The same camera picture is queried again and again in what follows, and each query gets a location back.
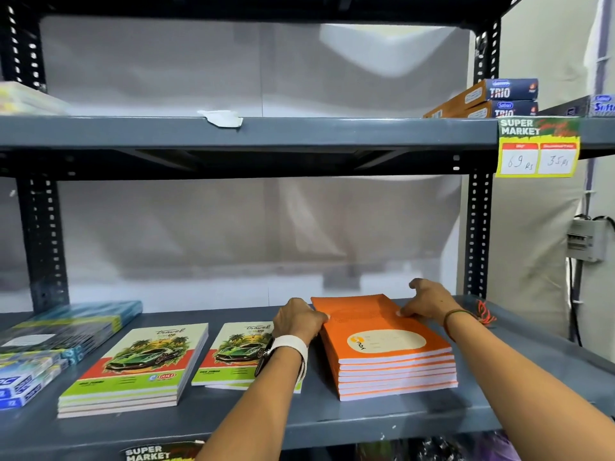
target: cardboard box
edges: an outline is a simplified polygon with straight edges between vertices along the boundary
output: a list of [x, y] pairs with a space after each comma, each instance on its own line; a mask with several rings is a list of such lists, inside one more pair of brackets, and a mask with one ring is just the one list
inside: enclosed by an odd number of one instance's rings
[[540, 110], [538, 114], [542, 116], [615, 117], [615, 95], [587, 95]]
[[529, 100], [538, 97], [538, 79], [484, 79], [434, 108], [423, 118], [444, 118], [461, 113], [487, 100]]
[[529, 100], [504, 101], [488, 100], [451, 118], [497, 118], [500, 116], [536, 116], [538, 102]]

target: bracelet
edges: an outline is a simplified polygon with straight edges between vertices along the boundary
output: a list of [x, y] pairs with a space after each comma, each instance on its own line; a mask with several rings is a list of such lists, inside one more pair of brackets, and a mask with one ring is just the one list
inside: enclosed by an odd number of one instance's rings
[[457, 343], [457, 341], [455, 341], [455, 339], [451, 336], [450, 332], [448, 331], [447, 320], [448, 320], [448, 318], [449, 318], [452, 314], [454, 314], [454, 313], [456, 313], [456, 312], [465, 312], [465, 313], [468, 313], [468, 314], [470, 314], [472, 317], [474, 317], [476, 320], [479, 320], [479, 321], [480, 321], [480, 319], [479, 319], [478, 317], [476, 317], [476, 315], [474, 315], [474, 314], [473, 314], [472, 312], [470, 312], [469, 310], [465, 310], [465, 309], [453, 309], [453, 310], [449, 310], [449, 311], [446, 313], [446, 315], [444, 316], [444, 320], [442, 320], [442, 326], [444, 327], [444, 331], [447, 333], [447, 336], [448, 336], [451, 340], [453, 340], [453, 343]]

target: electrical box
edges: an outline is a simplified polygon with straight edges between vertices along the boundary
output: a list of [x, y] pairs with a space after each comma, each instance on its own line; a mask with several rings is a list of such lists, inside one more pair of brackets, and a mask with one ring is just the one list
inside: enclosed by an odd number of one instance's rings
[[606, 255], [606, 220], [583, 220], [575, 218], [567, 232], [568, 252], [566, 257], [586, 262], [604, 260]]

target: woman's right hand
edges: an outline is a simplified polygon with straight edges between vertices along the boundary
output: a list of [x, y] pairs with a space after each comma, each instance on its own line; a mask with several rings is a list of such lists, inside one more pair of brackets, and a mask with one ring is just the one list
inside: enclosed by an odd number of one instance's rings
[[410, 287], [416, 290], [416, 296], [400, 310], [402, 317], [419, 314], [423, 317], [432, 318], [442, 325], [448, 312], [462, 309], [440, 283], [428, 279], [413, 279], [410, 282]]

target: green car illustration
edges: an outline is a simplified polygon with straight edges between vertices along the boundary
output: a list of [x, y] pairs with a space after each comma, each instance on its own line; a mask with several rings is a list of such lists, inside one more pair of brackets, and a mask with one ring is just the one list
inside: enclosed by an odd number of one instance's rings
[[155, 348], [118, 356], [109, 361], [105, 368], [110, 371], [133, 371], [159, 366], [165, 361], [178, 357], [182, 349]]
[[263, 356], [264, 352], [265, 347], [260, 343], [245, 343], [220, 349], [214, 354], [214, 358], [226, 363], [257, 361]]

